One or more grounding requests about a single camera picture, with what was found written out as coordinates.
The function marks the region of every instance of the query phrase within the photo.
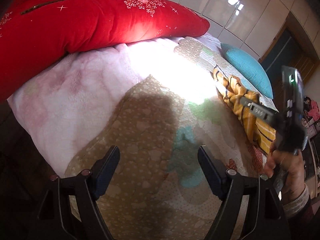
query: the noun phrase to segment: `pillow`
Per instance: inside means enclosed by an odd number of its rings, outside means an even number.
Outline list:
[[[270,80],[263,67],[241,49],[221,43],[225,59],[233,65],[262,95],[273,99]]]
[[[15,0],[0,20],[0,101],[66,53],[201,36],[209,26],[168,0]]]

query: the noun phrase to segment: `hand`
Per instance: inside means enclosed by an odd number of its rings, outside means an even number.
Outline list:
[[[302,153],[299,150],[298,155],[294,156],[289,152],[280,152],[276,149],[274,141],[270,146],[270,153],[264,166],[264,173],[269,178],[273,176],[276,164],[281,164],[281,167],[288,171],[287,180],[281,190],[281,202],[285,205],[297,199],[305,189]]]

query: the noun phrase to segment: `blue pillow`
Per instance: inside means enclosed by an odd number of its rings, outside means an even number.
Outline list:
[[[263,67],[241,49],[221,43],[225,59],[233,65],[262,95],[273,99],[270,80]]]

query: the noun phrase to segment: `metal screw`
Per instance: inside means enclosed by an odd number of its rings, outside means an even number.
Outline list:
[[[91,173],[91,171],[88,170],[88,169],[85,169],[85,170],[81,171],[81,175],[82,176],[88,176],[90,173]]]
[[[266,174],[261,174],[260,178],[263,179],[263,180],[268,180],[269,179]]]
[[[58,178],[57,174],[50,175],[50,180],[55,181]]]
[[[231,175],[231,176],[234,176],[234,175],[237,174],[237,172],[236,172],[235,170],[233,170],[233,169],[227,170],[227,173],[228,173],[229,175]]]

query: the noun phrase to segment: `striped cloth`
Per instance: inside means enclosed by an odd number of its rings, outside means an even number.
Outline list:
[[[260,94],[245,88],[236,76],[231,75],[229,80],[226,79],[217,68],[214,68],[212,77],[216,81],[216,87],[223,96],[224,102],[242,123],[249,141],[259,146],[265,153],[269,153],[270,145],[276,138],[276,130],[250,114],[249,109],[240,104],[242,96],[258,103]]]

